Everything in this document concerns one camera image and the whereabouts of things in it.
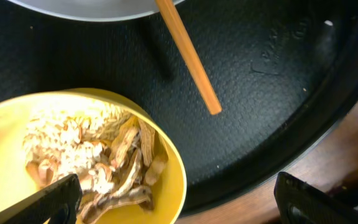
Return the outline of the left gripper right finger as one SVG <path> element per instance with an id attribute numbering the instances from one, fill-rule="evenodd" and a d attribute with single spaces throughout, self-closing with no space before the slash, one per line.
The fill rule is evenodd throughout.
<path id="1" fill-rule="evenodd" d="M 289 173 L 278 173 L 274 196 L 284 224 L 358 224 L 358 211 Z"/>

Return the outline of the yellow bowl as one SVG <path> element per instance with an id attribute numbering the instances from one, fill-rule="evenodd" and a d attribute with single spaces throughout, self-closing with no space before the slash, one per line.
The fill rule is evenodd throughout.
<path id="1" fill-rule="evenodd" d="M 0 103 L 0 212 L 38 192 L 25 171 L 22 140 L 30 115 L 41 108 L 78 108 L 85 99 L 101 100 L 120 106 L 144 120 L 155 131 L 155 150 L 165 150 L 167 166 L 152 186 L 155 208 L 146 212 L 138 205 L 127 205 L 106 212 L 99 223 L 175 223 L 186 197 L 186 172 L 170 138 L 152 118 L 130 99 L 107 90 L 75 88 L 67 91 L 35 93 Z"/>

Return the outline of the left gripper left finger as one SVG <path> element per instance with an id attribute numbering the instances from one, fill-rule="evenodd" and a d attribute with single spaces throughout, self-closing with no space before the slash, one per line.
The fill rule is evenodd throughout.
<path id="1" fill-rule="evenodd" d="M 70 174 L 0 212 L 0 224 L 75 224 L 82 191 L 76 174 Z"/>

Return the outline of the food scraps and rice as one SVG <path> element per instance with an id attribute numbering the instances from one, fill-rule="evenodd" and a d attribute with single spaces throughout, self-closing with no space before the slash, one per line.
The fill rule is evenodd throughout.
<path id="1" fill-rule="evenodd" d="M 77 211 L 82 223 L 96 223 L 106 212 L 127 205 L 151 212 L 151 187 L 168 161 L 165 151 L 156 150 L 155 135 L 151 125 L 110 103 L 41 110 L 25 128 L 25 168 L 41 188 L 76 174 L 83 194 Z"/>

